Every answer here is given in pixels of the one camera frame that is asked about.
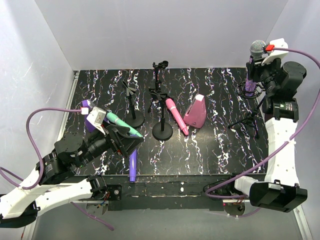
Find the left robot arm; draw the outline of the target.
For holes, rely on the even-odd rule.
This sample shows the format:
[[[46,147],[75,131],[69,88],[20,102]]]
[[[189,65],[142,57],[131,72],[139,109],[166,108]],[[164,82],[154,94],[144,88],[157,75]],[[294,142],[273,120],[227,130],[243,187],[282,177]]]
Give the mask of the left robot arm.
[[[11,192],[0,196],[1,228],[21,228],[56,207],[78,200],[119,200],[113,194],[115,185],[107,185],[101,175],[88,175],[84,180],[62,186],[73,177],[75,168],[85,167],[107,150],[128,157],[144,141],[130,135],[125,126],[109,125],[91,132],[86,138],[68,132],[54,144],[51,153]]]

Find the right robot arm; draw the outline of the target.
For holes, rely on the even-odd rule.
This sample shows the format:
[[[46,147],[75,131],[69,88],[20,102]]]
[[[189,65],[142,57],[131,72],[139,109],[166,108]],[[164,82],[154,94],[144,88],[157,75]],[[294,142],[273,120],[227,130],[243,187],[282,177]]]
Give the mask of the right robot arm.
[[[263,181],[244,175],[232,186],[248,196],[252,206],[288,213],[308,198],[297,176],[293,136],[299,120],[295,94],[307,70],[295,61],[282,63],[280,58],[269,63],[254,59],[247,68],[248,79],[265,90],[258,106],[264,113],[269,159]]]

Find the glitter purple microphone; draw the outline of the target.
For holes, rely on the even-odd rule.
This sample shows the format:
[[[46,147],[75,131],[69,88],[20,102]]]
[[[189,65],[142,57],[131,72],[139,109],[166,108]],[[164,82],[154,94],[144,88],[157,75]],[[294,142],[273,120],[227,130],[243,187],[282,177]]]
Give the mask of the glitter purple microphone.
[[[264,54],[264,46],[266,43],[263,40],[255,40],[250,46],[250,57],[249,60],[253,60],[255,57],[261,58]],[[244,85],[244,96],[247,99],[255,98],[257,84],[254,81],[250,81],[247,79],[245,80]]]

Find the purple plastic microphone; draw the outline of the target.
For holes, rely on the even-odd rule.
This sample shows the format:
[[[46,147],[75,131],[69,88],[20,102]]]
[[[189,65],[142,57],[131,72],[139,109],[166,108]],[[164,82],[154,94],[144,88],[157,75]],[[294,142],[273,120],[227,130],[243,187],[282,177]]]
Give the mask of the purple plastic microphone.
[[[138,151],[135,149],[129,156],[129,182],[134,183],[137,177],[137,155]]]

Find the round base stand front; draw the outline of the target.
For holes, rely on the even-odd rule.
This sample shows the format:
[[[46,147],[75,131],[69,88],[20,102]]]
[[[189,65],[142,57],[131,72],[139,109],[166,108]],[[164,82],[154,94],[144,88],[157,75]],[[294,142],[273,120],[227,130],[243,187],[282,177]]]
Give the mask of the round base stand front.
[[[158,100],[160,102],[161,107],[160,122],[153,126],[152,135],[158,141],[167,141],[173,135],[173,128],[168,122],[166,122],[165,118],[165,101],[168,98],[168,95],[152,88],[149,89],[149,93],[153,100]]]

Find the round base stand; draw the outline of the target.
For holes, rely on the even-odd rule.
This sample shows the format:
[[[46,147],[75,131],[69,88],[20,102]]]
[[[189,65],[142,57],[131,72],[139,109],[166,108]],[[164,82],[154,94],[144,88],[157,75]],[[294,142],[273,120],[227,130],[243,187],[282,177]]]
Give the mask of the round base stand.
[[[121,83],[125,89],[126,98],[129,103],[129,115],[125,118],[125,122],[134,129],[137,129],[144,124],[145,117],[139,110],[135,110],[132,98],[133,95],[136,93],[136,89],[129,87],[128,83],[124,80],[122,80]]]
[[[158,141],[167,141],[173,135],[173,128],[168,122],[166,122],[165,118],[165,101],[168,98],[168,95],[152,88],[149,89],[149,93],[153,100],[158,100],[160,102],[161,107],[160,122],[153,126],[152,135]]]

